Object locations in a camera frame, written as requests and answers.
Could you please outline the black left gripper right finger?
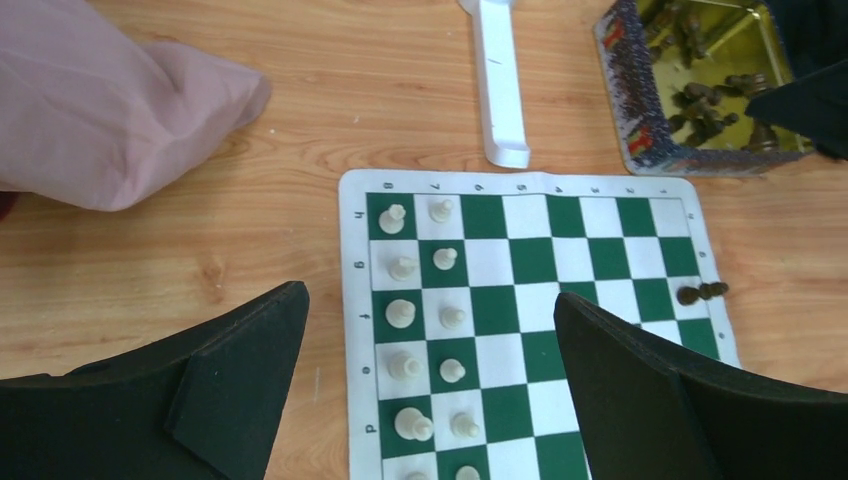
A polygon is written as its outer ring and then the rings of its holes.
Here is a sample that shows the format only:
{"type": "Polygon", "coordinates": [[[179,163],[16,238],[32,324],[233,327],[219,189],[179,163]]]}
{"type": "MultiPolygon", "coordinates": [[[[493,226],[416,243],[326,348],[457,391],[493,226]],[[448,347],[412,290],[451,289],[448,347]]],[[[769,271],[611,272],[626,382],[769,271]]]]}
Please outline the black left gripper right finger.
{"type": "Polygon", "coordinates": [[[843,479],[847,397],[751,373],[581,296],[554,321],[596,479],[843,479]]]}

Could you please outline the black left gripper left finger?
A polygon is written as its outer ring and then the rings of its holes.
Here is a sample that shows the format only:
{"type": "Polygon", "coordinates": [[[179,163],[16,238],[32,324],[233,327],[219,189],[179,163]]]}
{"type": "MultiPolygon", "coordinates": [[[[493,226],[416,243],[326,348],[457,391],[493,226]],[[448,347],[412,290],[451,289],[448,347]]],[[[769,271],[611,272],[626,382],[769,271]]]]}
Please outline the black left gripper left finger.
{"type": "Polygon", "coordinates": [[[261,479],[310,296],[289,281],[194,327],[1,383],[5,479],[261,479]]]}

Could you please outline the dark brown chess piece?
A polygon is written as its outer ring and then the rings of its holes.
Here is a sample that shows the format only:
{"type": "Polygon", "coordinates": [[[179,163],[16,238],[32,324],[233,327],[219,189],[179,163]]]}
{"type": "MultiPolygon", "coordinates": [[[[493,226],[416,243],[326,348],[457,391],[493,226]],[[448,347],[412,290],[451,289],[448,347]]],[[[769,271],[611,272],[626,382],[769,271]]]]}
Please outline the dark brown chess piece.
{"type": "Polygon", "coordinates": [[[698,301],[707,301],[721,297],[729,291],[725,282],[702,283],[697,287],[682,286],[677,290],[676,298],[681,305],[688,306],[698,301]]]}

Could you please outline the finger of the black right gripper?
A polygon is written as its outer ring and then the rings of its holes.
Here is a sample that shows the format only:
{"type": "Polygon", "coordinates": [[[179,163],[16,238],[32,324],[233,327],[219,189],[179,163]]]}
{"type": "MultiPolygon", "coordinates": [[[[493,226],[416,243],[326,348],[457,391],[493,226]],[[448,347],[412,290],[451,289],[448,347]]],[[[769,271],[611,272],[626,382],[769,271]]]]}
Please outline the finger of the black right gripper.
{"type": "Polygon", "coordinates": [[[795,80],[753,99],[745,110],[847,158],[847,3],[768,1],[795,80]]]}

